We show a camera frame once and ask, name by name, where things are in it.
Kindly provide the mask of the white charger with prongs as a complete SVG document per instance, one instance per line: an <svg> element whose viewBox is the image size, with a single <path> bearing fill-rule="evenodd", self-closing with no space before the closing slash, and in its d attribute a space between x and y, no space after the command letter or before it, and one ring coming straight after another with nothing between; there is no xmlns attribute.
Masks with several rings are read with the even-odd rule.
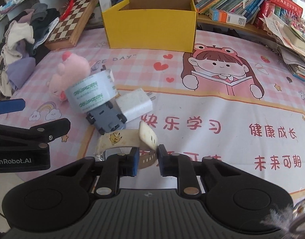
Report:
<svg viewBox="0 0 305 239"><path fill-rule="evenodd" d="M142 88L138 88L115 99L121 113L127 122L135 120L153 110L152 101L156 97L151 92L146 93Z"/></svg>

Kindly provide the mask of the red tassel ornament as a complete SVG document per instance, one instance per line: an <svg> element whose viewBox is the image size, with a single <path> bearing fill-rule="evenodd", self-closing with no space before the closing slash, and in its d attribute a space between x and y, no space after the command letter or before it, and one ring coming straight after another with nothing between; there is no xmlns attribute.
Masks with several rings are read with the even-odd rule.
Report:
<svg viewBox="0 0 305 239"><path fill-rule="evenodd" d="M73 5L74 5L74 0L69 0L67 8L65 9L64 13L59 18L60 22L64 21L69 16L69 14L73 8Z"/></svg>

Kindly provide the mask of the grey toy car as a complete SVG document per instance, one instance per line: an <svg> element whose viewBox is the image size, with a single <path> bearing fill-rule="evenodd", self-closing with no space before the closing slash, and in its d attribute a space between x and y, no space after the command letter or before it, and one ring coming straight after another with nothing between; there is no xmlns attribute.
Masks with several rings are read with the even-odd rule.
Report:
<svg viewBox="0 0 305 239"><path fill-rule="evenodd" d="M126 116L110 101L88 112L86 119L100 135L124 129L127 122Z"/></svg>

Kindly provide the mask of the cream pikachu watch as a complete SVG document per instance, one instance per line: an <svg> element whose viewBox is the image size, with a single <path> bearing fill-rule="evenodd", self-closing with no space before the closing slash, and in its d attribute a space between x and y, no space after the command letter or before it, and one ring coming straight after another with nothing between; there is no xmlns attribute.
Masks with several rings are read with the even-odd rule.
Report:
<svg viewBox="0 0 305 239"><path fill-rule="evenodd" d="M108 157L104 154L109 149L138 148L147 152L139 156L138 169L148 168L157 160L157 135L144 121L140 121L138 129L123 129L101 135L94 152L95 158L105 161Z"/></svg>

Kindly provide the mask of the stack of papers and books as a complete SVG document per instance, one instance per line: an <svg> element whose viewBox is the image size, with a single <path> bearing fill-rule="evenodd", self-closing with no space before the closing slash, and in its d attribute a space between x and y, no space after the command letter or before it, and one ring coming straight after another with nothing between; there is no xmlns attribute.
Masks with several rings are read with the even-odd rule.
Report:
<svg viewBox="0 0 305 239"><path fill-rule="evenodd" d="M291 74L305 82L305 35L273 13L260 20L264 30L275 39L277 49Z"/></svg>

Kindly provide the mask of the white tape roll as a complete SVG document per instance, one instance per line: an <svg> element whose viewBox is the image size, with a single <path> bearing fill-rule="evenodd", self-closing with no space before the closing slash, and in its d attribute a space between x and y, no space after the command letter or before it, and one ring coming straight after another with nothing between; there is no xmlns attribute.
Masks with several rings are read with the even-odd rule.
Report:
<svg viewBox="0 0 305 239"><path fill-rule="evenodd" d="M110 69L97 72L65 90L70 106L79 113L88 113L118 94Z"/></svg>

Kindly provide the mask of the yellow cardboard box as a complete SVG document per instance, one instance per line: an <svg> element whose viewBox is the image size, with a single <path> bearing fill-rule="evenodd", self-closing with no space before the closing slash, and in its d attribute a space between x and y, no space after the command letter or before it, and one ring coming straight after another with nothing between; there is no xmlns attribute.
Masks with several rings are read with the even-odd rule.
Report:
<svg viewBox="0 0 305 239"><path fill-rule="evenodd" d="M198 16L193 0L123 0L102 16L112 49L193 51Z"/></svg>

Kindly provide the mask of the orange white small box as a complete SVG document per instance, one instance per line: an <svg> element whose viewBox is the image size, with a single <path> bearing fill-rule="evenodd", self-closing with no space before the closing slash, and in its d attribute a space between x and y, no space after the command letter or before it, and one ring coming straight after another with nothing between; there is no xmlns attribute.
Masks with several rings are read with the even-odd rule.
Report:
<svg viewBox="0 0 305 239"><path fill-rule="evenodd" d="M245 26L247 21L244 16L218 9L210 9L209 17L214 22L228 23L237 26Z"/></svg>

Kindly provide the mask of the wooden chess board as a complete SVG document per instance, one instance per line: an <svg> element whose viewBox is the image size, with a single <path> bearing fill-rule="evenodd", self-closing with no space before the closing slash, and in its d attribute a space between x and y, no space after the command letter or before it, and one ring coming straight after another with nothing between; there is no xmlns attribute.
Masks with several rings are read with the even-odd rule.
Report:
<svg viewBox="0 0 305 239"><path fill-rule="evenodd" d="M61 16L45 46L49 50L75 47L97 4L98 0L71 0L69 13Z"/></svg>

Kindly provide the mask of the pink cartoon desk mat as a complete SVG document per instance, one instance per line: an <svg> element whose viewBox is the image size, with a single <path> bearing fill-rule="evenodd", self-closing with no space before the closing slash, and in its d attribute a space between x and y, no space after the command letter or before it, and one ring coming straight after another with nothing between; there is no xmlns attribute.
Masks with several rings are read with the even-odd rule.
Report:
<svg viewBox="0 0 305 239"><path fill-rule="evenodd" d="M251 94L230 96L224 86L202 83L187 89L181 79L183 53L157 50L110 50L103 29L85 31L71 49L93 65L111 69L120 94L141 87L152 92L153 110L129 122L137 129L144 120L165 144L168 153L191 160L222 160L284 189L299 201L305 197L305 83L291 76L281 59L265 46L213 32L197 31L196 42L232 48L244 58L263 86L260 99ZM55 73L65 50L49 53L26 84L14 93L23 98L22 112L0 116L0 124L28 128L68 118L66 136L50 143L51 171L85 156L93 156L99 133L68 101L48 92L46 81ZM23 181L46 173L20 173Z"/></svg>

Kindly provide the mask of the pink plush toy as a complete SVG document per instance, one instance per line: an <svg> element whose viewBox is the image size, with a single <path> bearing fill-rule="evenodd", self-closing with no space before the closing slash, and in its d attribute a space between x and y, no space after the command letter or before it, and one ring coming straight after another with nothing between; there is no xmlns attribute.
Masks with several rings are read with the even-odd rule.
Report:
<svg viewBox="0 0 305 239"><path fill-rule="evenodd" d="M70 51L64 52L62 62L58 64L56 73L47 82L48 91L60 101L66 101L65 91L72 85L87 78L91 73L89 61Z"/></svg>

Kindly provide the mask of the red dictionary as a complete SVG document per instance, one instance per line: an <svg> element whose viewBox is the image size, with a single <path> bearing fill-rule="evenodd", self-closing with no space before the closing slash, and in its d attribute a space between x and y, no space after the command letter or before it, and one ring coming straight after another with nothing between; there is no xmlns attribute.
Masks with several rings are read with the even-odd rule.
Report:
<svg viewBox="0 0 305 239"><path fill-rule="evenodd" d="M292 0L264 0L254 21L254 26L263 29L263 20L271 13L282 20L296 20L301 18L303 8Z"/></svg>

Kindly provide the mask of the pile of clothes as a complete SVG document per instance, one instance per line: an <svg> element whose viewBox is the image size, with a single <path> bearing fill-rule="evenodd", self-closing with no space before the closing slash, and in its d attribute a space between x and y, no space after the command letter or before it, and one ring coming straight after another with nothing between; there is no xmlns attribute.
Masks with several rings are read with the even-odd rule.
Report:
<svg viewBox="0 0 305 239"><path fill-rule="evenodd" d="M11 19L0 44L0 93L11 97L22 88L37 64L50 52L44 43L59 22L60 13L36 3Z"/></svg>

